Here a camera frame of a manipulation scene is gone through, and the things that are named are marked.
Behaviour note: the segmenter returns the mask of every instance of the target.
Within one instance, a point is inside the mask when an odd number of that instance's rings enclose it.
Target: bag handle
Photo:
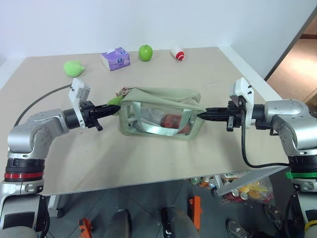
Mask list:
[[[192,115],[192,110],[190,109],[184,109],[182,118],[179,123],[179,128],[165,128],[161,126],[151,125],[147,124],[141,121],[141,103],[140,102],[132,102],[133,110],[136,122],[133,123],[134,127],[138,130],[142,130],[151,134],[157,134],[157,135],[169,135],[173,136],[179,133],[187,124],[189,121],[189,118]]]

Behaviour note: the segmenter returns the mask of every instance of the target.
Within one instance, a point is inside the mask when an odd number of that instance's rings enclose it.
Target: purple tissue box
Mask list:
[[[110,71],[130,65],[130,55],[122,47],[102,53],[101,58]]]

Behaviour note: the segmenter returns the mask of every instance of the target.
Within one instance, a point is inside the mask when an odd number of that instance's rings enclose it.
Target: floor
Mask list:
[[[188,199],[201,197],[202,238],[228,238],[226,219],[235,219],[247,230],[265,231],[273,235],[275,228],[266,218],[259,203],[222,204],[221,198],[211,196],[211,191],[187,180],[176,180],[63,195],[60,206],[64,217],[52,218],[48,238],[78,238],[77,222],[91,219],[93,237],[102,238],[107,224],[117,209],[128,209],[132,219],[132,238],[163,238],[160,222],[161,208],[175,205],[184,211]]]
[[[317,89],[317,40],[299,39],[267,82],[283,99],[305,100]]]

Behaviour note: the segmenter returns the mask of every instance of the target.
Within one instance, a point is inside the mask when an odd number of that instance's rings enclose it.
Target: beige tabletop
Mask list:
[[[20,113],[43,94],[71,83],[63,72],[67,60],[80,60],[86,70],[78,77],[91,86],[89,100],[105,104],[124,86],[191,88],[202,95],[204,107],[226,107],[229,86],[242,76],[218,48],[187,49],[177,62],[169,51],[154,51],[150,62],[131,52],[131,65],[108,71],[100,54],[26,58],[0,90],[0,169],[7,161],[7,135]],[[71,108],[68,89],[35,105],[21,121],[39,111]],[[255,103],[264,103],[256,92]],[[130,137],[119,130],[119,118],[100,119],[104,130],[74,129],[51,145],[45,163],[43,194],[69,193],[154,181],[182,179],[249,169],[243,162],[240,129],[226,123],[204,123],[192,141]],[[287,162],[278,136],[251,128],[246,134],[251,163]]]

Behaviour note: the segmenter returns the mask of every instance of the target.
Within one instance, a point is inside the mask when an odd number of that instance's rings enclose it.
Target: red object in bag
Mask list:
[[[165,128],[178,129],[181,119],[182,119],[182,116],[179,116],[179,115],[166,115],[162,120],[161,126]],[[189,125],[189,123],[187,123],[185,127],[181,129],[179,133],[187,134],[190,132],[190,130],[191,130],[191,126]]]

